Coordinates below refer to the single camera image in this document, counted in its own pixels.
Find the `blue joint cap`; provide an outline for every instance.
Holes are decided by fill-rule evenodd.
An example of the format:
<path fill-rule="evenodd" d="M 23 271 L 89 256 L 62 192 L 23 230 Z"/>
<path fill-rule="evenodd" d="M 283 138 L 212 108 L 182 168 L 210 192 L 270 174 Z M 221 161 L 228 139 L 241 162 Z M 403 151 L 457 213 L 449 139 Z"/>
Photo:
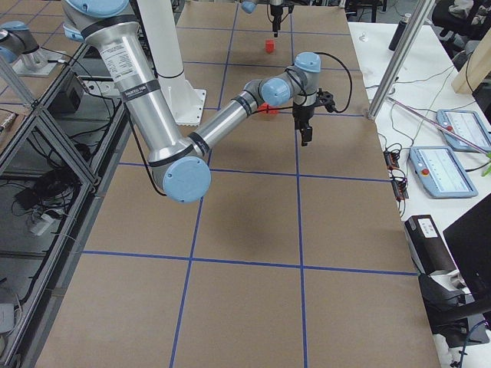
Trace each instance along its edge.
<path fill-rule="evenodd" d="M 169 166 L 163 177 L 163 190 L 176 202 L 190 203 L 203 197 L 211 182 L 208 165 L 199 157 L 186 156 Z"/>
<path fill-rule="evenodd" d="M 84 42 L 84 38 L 82 37 L 79 30 L 68 27 L 67 25 L 63 25 L 64 35 L 66 38 L 70 38 L 73 41 Z"/>
<path fill-rule="evenodd" d="M 109 18 L 118 15 L 128 5 L 129 0 L 66 0 L 75 10 L 94 18 Z"/>
<path fill-rule="evenodd" d="M 241 7 L 244 12 L 251 14 L 253 11 L 255 11 L 256 4 L 253 2 L 243 2 Z"/>
<path fill-rule="evenodd" d="M 271 78 L 261 86 L 262 99 L 271 106 L 279 106 L 290 100 L 290 86 L 281 78 Z"/>
<path fill-rule="evenodd" d="M 295 66 L 309 73 L 320 73 L 321 58 L 313 52 L 302 52 L 295 58 Z"/>
<path fill-rule="evenodd" d="M 10 64 L 17 59 L 17 55 L 7 48 L 0 47 L 0 55 Z"/>
<path fill-rule="evenodd" d="M 3 25 L 0 25 L 1 28 L 4 28 L 7 31 L 28 31 L 29 28 L 25 23 L 21 21 L 7 21 Z"/>

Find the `chair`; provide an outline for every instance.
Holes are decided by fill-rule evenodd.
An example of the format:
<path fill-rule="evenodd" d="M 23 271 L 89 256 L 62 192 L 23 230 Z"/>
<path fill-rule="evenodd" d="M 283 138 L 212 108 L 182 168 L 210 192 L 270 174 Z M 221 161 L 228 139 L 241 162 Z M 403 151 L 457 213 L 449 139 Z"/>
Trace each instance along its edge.
<path fill-rule="evenodd" d="M 449 32 L 453 32 L 448 40 L 442 42 L 450 57 L 453 56 L 453 51 L 461 51 L 454 44 L 456 35 L 468 37 L 470 40 L 482 40 L 491 27 L 491 12 L 488 13 L 483 24 L 471 24 L 483 3 L 483 0 L 474 0 L 473 7 L 470 9 L 467 18 L 458 18 L 450 14 L 448 8 L 453 5 L 453 0 L 441 0 L 435 6 L 431 20 L 434 25 L 443 28 L 440 36 L 445 37 Z"/>
<path fill-rule="evenodd" d="M 387 10 L 387 0 L 346 0 L 344 4 L 347 15 L 358 16 L 359 8 L 370 8 L 372 23 L 377 23 L 377 9 L 379 6 L 382 6 L 382 11 L 385 12 Z"/>

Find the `metal pole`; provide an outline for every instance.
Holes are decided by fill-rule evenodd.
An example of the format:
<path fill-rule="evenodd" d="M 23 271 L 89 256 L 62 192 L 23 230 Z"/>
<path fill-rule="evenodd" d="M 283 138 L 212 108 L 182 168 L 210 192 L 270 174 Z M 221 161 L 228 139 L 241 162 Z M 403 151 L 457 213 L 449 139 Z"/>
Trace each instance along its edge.
<path fill-rule="evenodd" d="M 25 85 L 21 78 L 15 73 L 14 69 L 8 64 L 8 62 L 0 56 L 0 71 L 2 71 L 2 78 L 7 82 L 12 90 L 22 100 L 22 103 L 27 106 L 31 106 L 35 101 L 35 97 L 31 91 Z"/>
<path fill-rule="evenodd" d="M 406 60 L 406 56 L 409 54 L 411 45 L 413 44 L 421 29 L 421 26 L 426 20 L 433 3 L 434 0 L 420 0 L 417 3 L 414 14 L 409 20 L 409 24 L 407 25 L 406 30 L 400 39 L 399 45 L 396 47 L 394 55 L 387 66 L 387 70 L 382 77 L 380 86 L 375 93 L 370 108 L 368 109 L 368 119 L 374 120 L 378 112 L 381 110 L 385 97 L 392 88 L 392 84 L 394 84 L 397 74 L 404 63 L 404 60 Z"/>
<path fill-rule="evenodd" d="M 475 143 L 472 143 L 470 142 L 469 140 L 466 140 L 463 136 L 460 136 L 458 135 L 457 133 L 454 133 L 452 130 L 447 130 L 445 129 L 443 126 L 439 125 L 437 122 L 431 120 L 431 119 L 428 119 L 427 117 L 425 117 L 424 115 L 421 115 L 420 113 L 418 113 L 417 111 L 411 109 L 409 106 L 406 106 L 404 105 L 403 103 L 395 100 L 394 98 L 392 97 L 387 97 L 387 99 L 390 101 L 390 102 L 394 102 L 396 105 L 404 108 L 405 110 L 413 113 L 414 115 L 416 115 L 417 117 L 423 119 L 424 121 L 427 121 L 428 123 L 432 124 L 434 127 L 436 127 L 438 130 L 441 130 L 442 132 L 444 132 L 445 134 L 448 134 L 449 136 L 452 136 L 453 138 L 456 138 L 462 142 L 464 142 L 467 146 L 471 146 L 472 148 L 474 148 L 477 152 L 480 152 L 482 153 L 483 155 L 486 155 L 488 156 L 488 152 L 485 151 L 484 149 L 482 149 L 481 147 L 477 146 Z"/>

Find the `white label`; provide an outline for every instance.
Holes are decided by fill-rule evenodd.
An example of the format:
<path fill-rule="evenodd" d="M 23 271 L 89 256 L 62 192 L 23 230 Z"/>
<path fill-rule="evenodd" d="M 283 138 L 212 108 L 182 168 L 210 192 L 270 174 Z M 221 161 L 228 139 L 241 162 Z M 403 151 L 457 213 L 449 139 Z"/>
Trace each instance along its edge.
<path fill-rule="evenodd" d="M 435 230 L 429 218 L 419 218 L 417 221 L 425 238 L 438 238 L 437 230 Z"/>
<path fill-rule="evenodd" d="M 101 57 L 114 82 L 137 74 L 137 69 L 123 44 L 102 50 Z"/>

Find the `black water bottle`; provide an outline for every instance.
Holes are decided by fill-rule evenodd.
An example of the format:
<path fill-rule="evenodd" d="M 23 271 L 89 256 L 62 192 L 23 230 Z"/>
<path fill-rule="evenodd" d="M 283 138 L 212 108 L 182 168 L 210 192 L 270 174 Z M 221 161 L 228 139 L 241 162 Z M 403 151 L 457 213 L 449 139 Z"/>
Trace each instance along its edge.
<path fill-rule="evenodd" d="M 394 51 L 397 47 L 397 44 L 399 43 L 400 36 L 402 36 L 404 29 L 407 26 L 407 23 L 409 22 L 409 18 L 411 17 L 411 14 L 406 13 L 404 14 L 404 17 L 399 21 L 399 24 L 397 25 L 396 32 L 394 33 L 394 36 L 392 37 L 392 41 L 390 41 L 389 44 L 389 50 Z"/>

